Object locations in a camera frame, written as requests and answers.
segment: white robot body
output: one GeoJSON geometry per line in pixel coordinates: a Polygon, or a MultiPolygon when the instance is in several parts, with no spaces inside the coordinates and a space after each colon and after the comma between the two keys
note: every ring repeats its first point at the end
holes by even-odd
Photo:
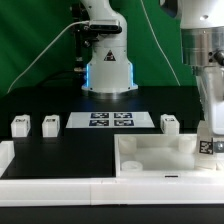
{"type": "Polygon", "coordinates": [[[183,63],[193,68],[212,136],[224,136],[224,0],[178,0],[183,63]]]}
{"type": "Polygon", "coordinates": [[[93,44],[92,60],[87,65],[87,81],[82,87],[86,95],[118,98],[138,87],[133,83],[133,65],[127,58],[127,22],[115,12],[109,0],[81,0],[90,20],[117,20],[120,34],[99,35],[93,44]]]}
{"type": "Polygon", "coordinates": [[[224,26],[223,0],[179,0],[181,29],[224,26]]]}

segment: black cable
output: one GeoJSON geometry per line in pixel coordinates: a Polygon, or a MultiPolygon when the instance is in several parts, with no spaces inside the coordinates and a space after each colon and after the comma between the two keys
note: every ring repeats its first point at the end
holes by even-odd
{"type": "Polygon", "coordinates": [[[45,84],[46,82],[50,81],[50,80],[53,80],[53,78],[59,76],[59,75],[62,75],[62,74],[67,74],[67,73],[74,73],[74,78],[76,76],[75,72],[73,70],[62,70],[62,71],[58,71],[58,72],[55,72],[51,75],[49,75],[48,77],[46,77],[44,80],[42,80],[41,82],[39,82],[38,84],[36,84],[36,87],[41,87],[43,86],[43,84],[45,84]]]}

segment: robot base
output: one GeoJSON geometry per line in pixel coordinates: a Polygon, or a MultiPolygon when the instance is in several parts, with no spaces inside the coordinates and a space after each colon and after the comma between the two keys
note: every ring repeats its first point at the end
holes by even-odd
{"type": "Polygon", "coordinates": [[[119,100],[131,96],[136,96],[138,94],[138,89],[132,89],[126,92],[114,92],[114,93],[104,93],[104,92],[94,92],[87,89],[82,89],[82,94],[84,96],[100,99],[100,100],[119,100]]]}

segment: green backdrop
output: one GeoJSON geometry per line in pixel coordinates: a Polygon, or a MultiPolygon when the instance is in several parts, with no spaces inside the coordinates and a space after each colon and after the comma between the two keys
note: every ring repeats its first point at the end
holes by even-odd
{"type": "MultiPolygon", "coordinates": [[[[76,0],[0,1],[0,97],[35,57],[72,22],[69,7],[76,0]]],[[[177,85],[148,28],[139,0],[111,0],[128,21],[128,57],[140,86],[177,85]]],[[[179,21],[169,18],[158,0],[144,0],[161,46],[181,85],[195,85],[190,68],[181,63],[179,21]]],[[[74,39],[69,32],[15,85],[35,85],[47,75],[74,66],[74,39]]]]}

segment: sticker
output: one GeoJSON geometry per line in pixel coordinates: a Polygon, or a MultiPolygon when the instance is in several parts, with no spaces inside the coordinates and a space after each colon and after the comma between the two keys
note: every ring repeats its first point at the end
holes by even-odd
{"type": "Polygon", "coordinates": [[[132,113],[114,113],[114,118],[132,118],[132,113]]]}
{"type": "Polygon", "coordinates": [[[91,119],[109,118],[109,113],[91,113],[91,119]]]}
{"type": "Polygon", "coordinates": [[[107,56],[105,57],[104,61],[116,61],[112,51],[110,50],[107,54],[107,56]]]}
{"type": "Polygon", "coordinates": [[[200,141],[200,153],[213,155],[213,148],[211,142],[200,141]]]}
{"type": "Polygon", "coordinates": [[[109,126],[109,120],[91,120],[89,122],[89,126],[90,127],[95,127],[95,126],[100,126],[100,127],[109,126]]]}
{"type": "Polygon", "coordinates": [[[130,126],[134,126],[134,121],[133,120],[114,120],[114,126],[130,127],[130,126]]]}
{"type": "Polygon", "coordinates": [[[25,122],[25,119],[16,119],[16,122],[25,122]]]}
{"type": "Polygon", "coordinates": [[[46,122],[55,122],[55,119],[47,119],[46,122]]]}
{"type": "Polygon", "coordinates": [[[173,118],[166,118],[165,121],[175,121],[173,118]]]}

